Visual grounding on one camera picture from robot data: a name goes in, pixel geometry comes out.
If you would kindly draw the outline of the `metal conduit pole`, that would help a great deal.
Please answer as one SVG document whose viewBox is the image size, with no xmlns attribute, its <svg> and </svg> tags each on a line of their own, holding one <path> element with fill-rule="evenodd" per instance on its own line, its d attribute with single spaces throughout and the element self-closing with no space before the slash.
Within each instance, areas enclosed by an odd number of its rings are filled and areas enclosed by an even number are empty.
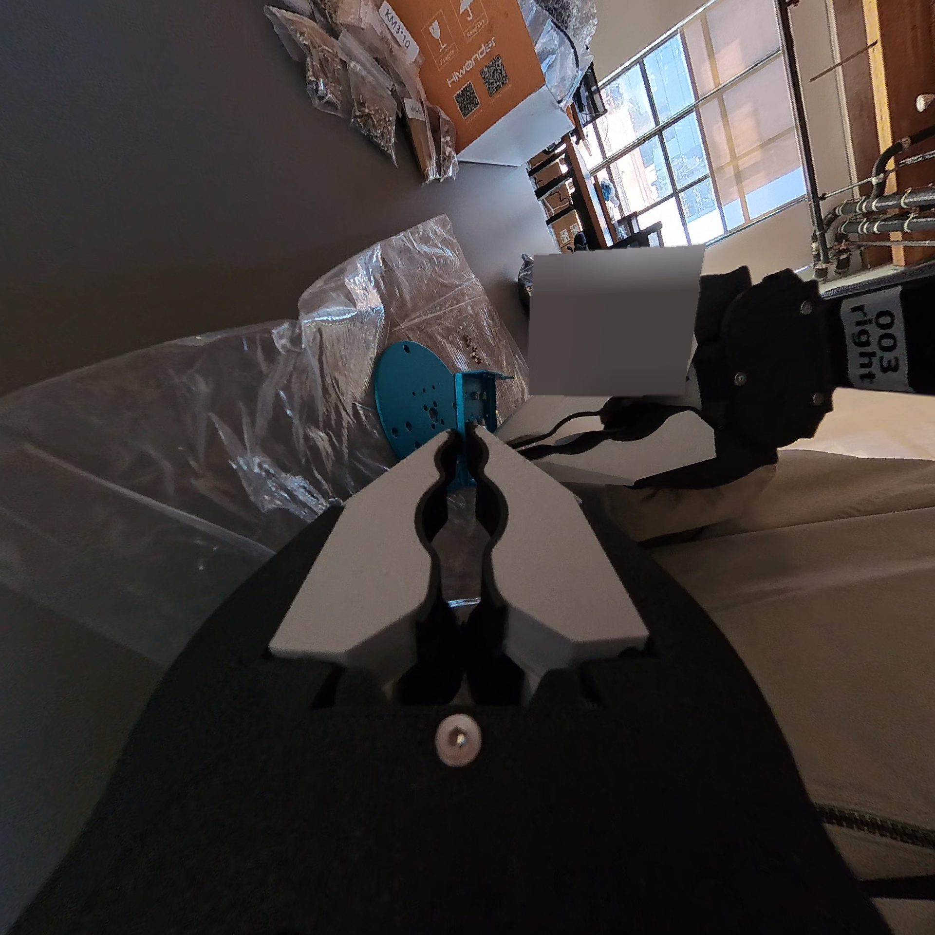
<svg viewBox="0 0 935 935">
<path fill-rule="evenodd" d="M 775 9 L 779 27 L 780 52 L 787 69 L 790 106 L 800 151 L 805 196 L 810 211 L 813 229 L 810 241 L 812 269 L 815 280 L 819 284 L 824 284 L 831 272 L 832 259 L 827 245 L 823 202 L 816 180 L 815 161 L 804 102 L 803 82 L 792 29 L 789 10 L 794 5 L 795 3 L 790 2 L 775 2 Z"/>
</svg>

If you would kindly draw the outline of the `pile of clear screw bags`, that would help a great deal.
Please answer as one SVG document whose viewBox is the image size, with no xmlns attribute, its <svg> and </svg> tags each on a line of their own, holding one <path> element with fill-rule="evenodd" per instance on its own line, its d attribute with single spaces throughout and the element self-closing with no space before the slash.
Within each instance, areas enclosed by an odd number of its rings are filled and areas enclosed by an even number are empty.
<svg viewBox="0 0 935 935">
<path fill-rule="evenodd" d="M 290 57 L 304 66 L 312 104 L 347 120 L 395 165 L 405 128 L 428 184 L 459 172 L 454 123 L 422 82 L 424 56 L 398 15 L 399 4 L 283 2 L 264 6 Z"/>
</svg>

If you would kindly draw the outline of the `large grid window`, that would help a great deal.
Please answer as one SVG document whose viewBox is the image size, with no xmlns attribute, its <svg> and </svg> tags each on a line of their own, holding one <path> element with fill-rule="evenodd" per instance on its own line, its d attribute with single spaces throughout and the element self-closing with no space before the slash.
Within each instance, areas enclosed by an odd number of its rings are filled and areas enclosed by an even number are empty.
<svg viewBox="0 0 935 935">
<path fill-rule="evenodd" d="M 600 84 L 586 131 L 613 239 L 713 243 L 804 200 L 776 3 L 709 3 Z"/>
</svg>

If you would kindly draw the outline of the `black insulated pipe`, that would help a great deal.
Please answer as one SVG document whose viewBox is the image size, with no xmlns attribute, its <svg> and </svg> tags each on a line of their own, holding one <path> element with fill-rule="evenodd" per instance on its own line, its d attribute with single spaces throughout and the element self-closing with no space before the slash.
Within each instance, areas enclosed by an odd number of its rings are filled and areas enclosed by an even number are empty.
<svg viewBox="0 0 935 935">
<path fill-rule="evenodd" d="M 934 232 L 933 214 L 910 214 L 890 216 L 844 216 L 828 215 L 824 219 L 826 232 L 837 239 L 856 235 L 890 235 Z"/>
<path fill-rule="evenodd" d="M 833 219 L 874 215 L 903 209 L 934 209 L 934 186 L 848 200 L 835 207 L 826 218 L 826 223 L 829 224 Z"/>
</svg>

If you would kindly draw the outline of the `blue round metal plate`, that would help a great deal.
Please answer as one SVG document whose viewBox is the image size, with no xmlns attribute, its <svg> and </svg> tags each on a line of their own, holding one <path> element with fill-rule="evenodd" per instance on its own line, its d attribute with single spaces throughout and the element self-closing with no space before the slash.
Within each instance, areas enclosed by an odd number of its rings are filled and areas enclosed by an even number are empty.
<svg viewBox="0 0 935 935">
<path fill-rule="evenodd" d="M 414 341 L 393 343 L 382 352 L 373 391 L 380 426 L 398 460 L 459 427 L 454 374 Z"/>
</svg>

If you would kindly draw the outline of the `curved black pipe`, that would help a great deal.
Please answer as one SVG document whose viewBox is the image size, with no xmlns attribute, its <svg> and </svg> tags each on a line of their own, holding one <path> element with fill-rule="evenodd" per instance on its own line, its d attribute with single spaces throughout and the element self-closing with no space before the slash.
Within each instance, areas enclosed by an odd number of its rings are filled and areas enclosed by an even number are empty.
<svg viewBox="0 0 935 935">
<path fill-rule="evenodd" d="M 890 163 L 905 151 L 911 150 L 930 138 L 934 137 L 935 127 L 931 125 L 913 135 L 904 136 L 895 141 L 888 148 L 884 150 L 873 165 L 871 182 L 873 183 L 872 197 L 879 197 L 885 192 L 887 167 Z"/>
</svg>

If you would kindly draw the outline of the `bubble wrap pouch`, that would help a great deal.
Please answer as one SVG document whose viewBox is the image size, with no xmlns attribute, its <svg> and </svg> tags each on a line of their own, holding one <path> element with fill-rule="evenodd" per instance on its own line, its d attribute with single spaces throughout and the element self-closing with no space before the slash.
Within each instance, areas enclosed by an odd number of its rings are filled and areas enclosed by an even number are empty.
<svg viewBox="0 0 935 935">
<path fill-rule="evenodd" d="M 546 86 L 566 108 L 592 64 L 599 18 L 595 2 L 520 2 Z"/>
</svg>

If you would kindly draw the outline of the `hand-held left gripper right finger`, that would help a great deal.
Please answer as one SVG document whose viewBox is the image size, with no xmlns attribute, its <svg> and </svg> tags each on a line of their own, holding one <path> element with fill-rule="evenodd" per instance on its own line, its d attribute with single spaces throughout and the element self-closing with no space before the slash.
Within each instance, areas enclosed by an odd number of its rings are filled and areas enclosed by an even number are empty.
<svg viewBox="0 0 935 935">
<path fill-rule="evenodd" d="M 468 620 L 473 695 L 532 695 L 552 671 L 647 647 L 647 626 L 567 487 L 468 428 L 475 516 L 489 539 Z"/>
</svg>

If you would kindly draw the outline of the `orange cardboard box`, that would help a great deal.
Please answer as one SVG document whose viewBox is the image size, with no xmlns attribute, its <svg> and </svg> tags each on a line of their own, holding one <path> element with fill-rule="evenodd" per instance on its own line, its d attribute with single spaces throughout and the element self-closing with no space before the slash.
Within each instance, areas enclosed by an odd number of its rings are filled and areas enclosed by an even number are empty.
<svg viewBox="0 0 935 935">
<path fill-rule="evenodd" d="M 518 2 L 392 2 L 424 61 L 429 102 L 454 123 L 460 162 L 518 169 L 569 134 Z"/>
</svg>

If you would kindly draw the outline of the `wooden shelf with boxes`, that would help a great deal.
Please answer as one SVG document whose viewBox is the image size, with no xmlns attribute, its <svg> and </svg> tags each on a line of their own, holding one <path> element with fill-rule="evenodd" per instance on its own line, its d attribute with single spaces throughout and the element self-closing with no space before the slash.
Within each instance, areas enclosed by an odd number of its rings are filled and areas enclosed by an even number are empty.
<svg viewBox="0 0 935 935">
<path fill-rule="evenodd" d="M 587 250 L 612 246 L 596 183 L 583 167 L 570 134 L 534 155 L 527 172 L 560 252 L 572 253 L 579 236 Z"/>
</svg>

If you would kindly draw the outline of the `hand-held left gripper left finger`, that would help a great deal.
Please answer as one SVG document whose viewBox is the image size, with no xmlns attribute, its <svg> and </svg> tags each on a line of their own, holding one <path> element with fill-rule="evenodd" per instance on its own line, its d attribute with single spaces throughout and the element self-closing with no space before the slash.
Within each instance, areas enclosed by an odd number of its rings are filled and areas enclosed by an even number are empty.
<svg viewBox="0 0 935 935">
<path fill-rule="evenodd" d="M 460 451 L 443 431 L 345 504 L 270 643 L 275 658 L 365 671 L 400 694 L 460 691 L 458 619 L 434 548 Z"/>
</svg>

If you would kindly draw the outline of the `wooden ceiling beam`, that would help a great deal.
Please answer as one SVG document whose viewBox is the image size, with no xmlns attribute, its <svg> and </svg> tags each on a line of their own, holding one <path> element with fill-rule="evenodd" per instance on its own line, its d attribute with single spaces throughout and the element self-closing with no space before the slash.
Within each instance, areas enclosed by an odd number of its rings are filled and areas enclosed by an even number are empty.
<svg viewBox="0 0 935 935">
<path fill-rule="evenodd" d="M 900 140 L 930 126 L 932 117 L 916 111 L 918 95 L 933 94 L 933 3 L 863 2 L 878 154 Z M 932 164 L 896 173 L 885 192 L 903 192 L 933 184 Z M 933 258 L 933 249 L 865 250 L 874 269 L 906 266 Z"/>
</svg>

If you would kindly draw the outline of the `grey desk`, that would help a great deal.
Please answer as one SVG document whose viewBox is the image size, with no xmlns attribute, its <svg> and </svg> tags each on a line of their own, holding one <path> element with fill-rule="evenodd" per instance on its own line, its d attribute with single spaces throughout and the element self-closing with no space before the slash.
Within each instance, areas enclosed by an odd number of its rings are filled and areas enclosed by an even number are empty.
<svg viewBox="0 0 935 935">
<path fill-rule="evenodd" d="M 526 171 L 422 183 L 316 111 L 264 3 L 2 3 L 2 394 L 293 320 L 346 259 L 448 215 L 522 351 Z"/>
</svg>

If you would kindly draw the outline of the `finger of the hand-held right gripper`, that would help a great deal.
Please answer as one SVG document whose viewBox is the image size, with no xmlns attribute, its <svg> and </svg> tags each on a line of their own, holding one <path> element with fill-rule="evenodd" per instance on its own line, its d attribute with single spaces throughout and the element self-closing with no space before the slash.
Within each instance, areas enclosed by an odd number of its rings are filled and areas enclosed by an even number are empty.
<svg viewBox="0 0 935 935">
<path fill-rule="evenodd" d="M 576 418 L 598 418 L 609 397 L 531 396 L 504 422 L 504 442 L 530 442 L 549 438 L 563 422 Z"/>
<path fill-rule="evenodd" d="M 631 488 L 717 456 L 715 430 L 692 409 L 625 415 L 618 429 L 607 428 L 596 415 L 571 418 L 527 446 L 526 458 L 561 484 Z"/>
</svg>

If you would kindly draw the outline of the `large clear plastic bag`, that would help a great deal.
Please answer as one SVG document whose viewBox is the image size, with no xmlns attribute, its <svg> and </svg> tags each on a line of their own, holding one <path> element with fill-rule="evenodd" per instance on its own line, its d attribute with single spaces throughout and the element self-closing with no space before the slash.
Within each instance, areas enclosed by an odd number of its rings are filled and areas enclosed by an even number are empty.
<svg viewBox="0 0 935 935">
<path fill-rule="evenodd" d="M 168 665 L 382 470 L 352 317 L 183 339 L 2 399 L 2 584 Z"/>
</svg>

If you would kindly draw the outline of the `blue U-shaped metal bracket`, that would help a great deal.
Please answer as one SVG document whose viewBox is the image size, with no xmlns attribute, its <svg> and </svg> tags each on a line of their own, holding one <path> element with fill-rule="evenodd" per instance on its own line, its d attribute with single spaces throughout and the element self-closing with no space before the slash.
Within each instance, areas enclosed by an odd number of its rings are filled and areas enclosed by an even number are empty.
<svg viewBox="0 0 935 935">
<path fill-rule="evenodd" d="M 499 426 L 498 384 L 511 382 L 513 376 L 492 370 L 457 371 L 452 376 L 454 425 L 452 445 L 446 451 L 451 461 L 448 494 L 454 495 L 475 486 L 467 456 L 467 429 L 471 426 L 495 432 Z"/>
</svg>

